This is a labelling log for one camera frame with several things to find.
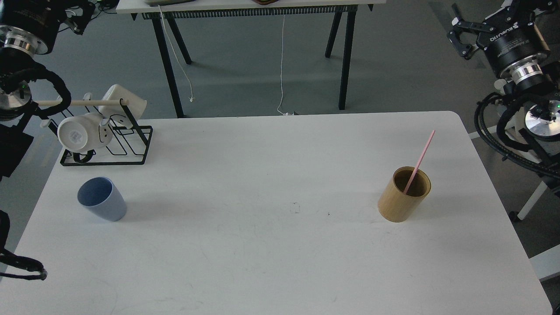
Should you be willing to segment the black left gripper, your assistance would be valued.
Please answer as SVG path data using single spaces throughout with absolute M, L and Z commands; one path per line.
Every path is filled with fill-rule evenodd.
M 28 55 L 50 54 L 61 24 L 81 35 L 94 11 L 95 4 L 90 0 L 3 0 L 1 47 Z

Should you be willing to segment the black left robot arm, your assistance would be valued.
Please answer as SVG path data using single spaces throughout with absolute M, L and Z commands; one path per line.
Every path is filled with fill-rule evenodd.
M 33 142 L 24 132 L 32 116 L 47 119 L 68 109 L 72 96 L 64 80 L 34 60 L 50 54 L 60 26 L 82 35 L 92 20 L 96 4 L 90 0 L 3 0 L 1 26 L 1 178 L 10 177 Z M 60 96 L 53 105 L 32 98 L 30 82 L 47 81 Z

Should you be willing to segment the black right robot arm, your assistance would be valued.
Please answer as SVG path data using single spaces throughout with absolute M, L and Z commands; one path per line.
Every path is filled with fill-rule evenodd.
M 503 160 L 536 173 L 559 195 L 559 150 L 543 142 L 559 142 L 559 62 L 543 66 L 551 51 L 537 16 L 559 9 L 556 0 L 507 0 L 482 22 L 465 20 L 457 6 L 447 38 L 469 60 L 484 52 L 492 72 L 505 85 L 477 102 L 478 135 Z

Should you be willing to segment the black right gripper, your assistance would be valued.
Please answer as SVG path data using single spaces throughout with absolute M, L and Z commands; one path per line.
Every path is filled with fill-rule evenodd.
M 550 48 L 535 25 L 536 14 L 532 10 L 520 10 L 508 21 L 508 9 L 500 9 L 483 23 L 476 23 L 464 20 L 456 3 L 451 8 L 454 18 L 452 30 L 447 32 L 448 40 L 465 60 L 482 49 L 497 78 L 510 77 L 510 66 L 521 60 L 542 62 L 550 56 Z M 486 25 L 494 30 L 487 33 Z M 462 42 L 463 33 L 478 35 L 476 44 Z

